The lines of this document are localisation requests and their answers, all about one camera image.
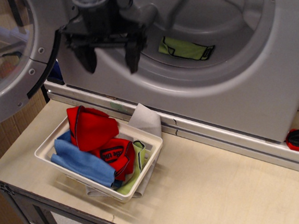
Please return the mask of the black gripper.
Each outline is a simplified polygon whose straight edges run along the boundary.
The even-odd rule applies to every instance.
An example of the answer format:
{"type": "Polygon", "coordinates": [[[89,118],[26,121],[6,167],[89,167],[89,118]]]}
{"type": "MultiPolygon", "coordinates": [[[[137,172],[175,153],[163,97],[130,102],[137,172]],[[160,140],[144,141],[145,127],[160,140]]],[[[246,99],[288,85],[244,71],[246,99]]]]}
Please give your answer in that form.
{"type": "Polygon", "coordinates": [[[125,60],[134,74],[142,49],[146,47],[145,26],[120,15],[119,6],[79,8],[79,13],[60,29],[86,71],[94,73],[97,67],[95,48],[125,48],[125,60]]]}

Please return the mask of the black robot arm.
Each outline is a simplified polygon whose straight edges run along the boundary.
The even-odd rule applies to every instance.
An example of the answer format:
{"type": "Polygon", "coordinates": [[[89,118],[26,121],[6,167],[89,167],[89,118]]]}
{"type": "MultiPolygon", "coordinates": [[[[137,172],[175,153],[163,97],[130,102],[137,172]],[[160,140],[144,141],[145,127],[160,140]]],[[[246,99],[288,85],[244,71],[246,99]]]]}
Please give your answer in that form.
{"type": "Polygon", "coordinates": [[[72,1],[79,13],[60,33],[86,71],[95,72],[96,48],[124,48],[126,65],[135,73],[147,42],[146,26],[124,18],[117,0],[72,1]]]}

